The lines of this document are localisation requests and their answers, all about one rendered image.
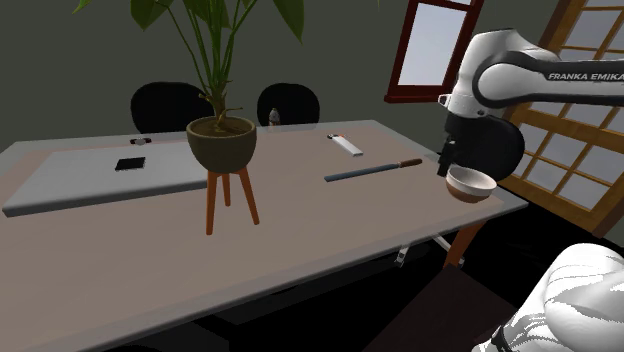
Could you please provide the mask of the dark robot stand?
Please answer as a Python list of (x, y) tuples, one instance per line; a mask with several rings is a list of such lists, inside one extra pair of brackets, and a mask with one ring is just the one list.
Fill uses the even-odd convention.
[(449, 265), (362, 352), (470, 352), (516, 311)]

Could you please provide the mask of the white lighter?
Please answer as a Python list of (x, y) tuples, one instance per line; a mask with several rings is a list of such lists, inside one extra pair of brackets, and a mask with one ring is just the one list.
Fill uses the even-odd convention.
[(363, 155), (363, 152), (354, 144), (352, 144), (344, 135), (329, 134), (327, 138), (338, 144), (353, 157), (359, 157)]

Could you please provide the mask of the black phone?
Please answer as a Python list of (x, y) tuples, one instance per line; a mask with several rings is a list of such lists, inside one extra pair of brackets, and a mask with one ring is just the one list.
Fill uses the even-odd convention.
[(145, 167), (145, 161), (145, 157), (122, 158), (117, 161), (115, 170), (119, 172), (142, 169)]

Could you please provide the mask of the wooden lattice window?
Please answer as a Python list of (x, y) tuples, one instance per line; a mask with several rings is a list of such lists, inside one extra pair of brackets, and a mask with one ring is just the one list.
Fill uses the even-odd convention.
[[(560, 0), (539, 41), (563, 60), (624, 59), (624, 0)], [(624, 107), (525, 103), (525, 138), (502, 186), (601, 238), (624, 215)]]

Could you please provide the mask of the potted plant on wooden stand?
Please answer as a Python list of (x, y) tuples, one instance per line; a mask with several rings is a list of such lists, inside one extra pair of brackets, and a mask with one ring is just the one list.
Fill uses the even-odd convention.
[(200, 59), (193, 65), (203, 94), (199, 97), (214, 108), (214, 115), (196, 119), (186, 127), (195, 159), (207, 170), (206, 233), (213, 233), (217, 183), (223, 183), (224, 202), (231, 204), (230, 176), (240, 177), (252, 221), (259, 223), (247, 165), (257, 142), (256, 125), (246, 118), (231, 116), (226, 106), (227, 85), (235, 36), (258, 0), (237, 0), (232, 16), (225, 0), (182, 0), (196, 38)]

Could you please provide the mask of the white and brown bowl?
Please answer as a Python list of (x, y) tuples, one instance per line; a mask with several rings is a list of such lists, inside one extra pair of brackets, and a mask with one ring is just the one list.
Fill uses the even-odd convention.
[(497, 182), (487, 174), (457, 165), (448, 169), (445, 183), (454, 198), (466, 203), (488, 198), (497, 187)]

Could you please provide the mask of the grey table mat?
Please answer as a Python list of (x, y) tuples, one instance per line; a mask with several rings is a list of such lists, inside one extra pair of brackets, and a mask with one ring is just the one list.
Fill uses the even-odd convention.
[[(145, 167), (115, 170), (122, 158)], [(202, 189), (207, 171), (187, 142), (53, 152), (8, 198), (8, 217)]]

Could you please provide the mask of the black chair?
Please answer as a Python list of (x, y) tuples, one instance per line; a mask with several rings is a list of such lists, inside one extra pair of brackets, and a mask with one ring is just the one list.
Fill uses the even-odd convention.
[(151, 82), (135, 91), (130, 112), (142, 134), (185, 131), (192, 121), (214, 115), (213, 106), (199, 97), (203, 92), (184, 82)]
[(275, 83), (263, 89), (257, 100), (256, 115), (262, 126), (269, 125), (269, 114), (276, 108), (282, 125), (316, 124), (320, 103), (308, 87), (295, 83)]

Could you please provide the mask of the red framed window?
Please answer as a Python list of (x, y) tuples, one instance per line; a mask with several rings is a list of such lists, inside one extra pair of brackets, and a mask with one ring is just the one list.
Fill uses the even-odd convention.
[(484, 1), (408, 0), (385, 102), (435, 102), (451, 92)]

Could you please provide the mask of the grey table with wooden legs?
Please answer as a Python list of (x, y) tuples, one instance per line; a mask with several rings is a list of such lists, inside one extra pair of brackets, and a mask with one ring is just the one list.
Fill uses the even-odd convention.
[[(328, 139), (344, 135), (363, 155)], [(496, 189), (469, 204), (434, 152), (374, 121), (260, 129), (207, 235), (204, 189), (7, 217), (1, 205), (54, 151), (119, 136), (17, 142), (0, 153), (0, 352), (98, 352), (523, 208)], [(416, 166), (324, 176), (421, 158)]]

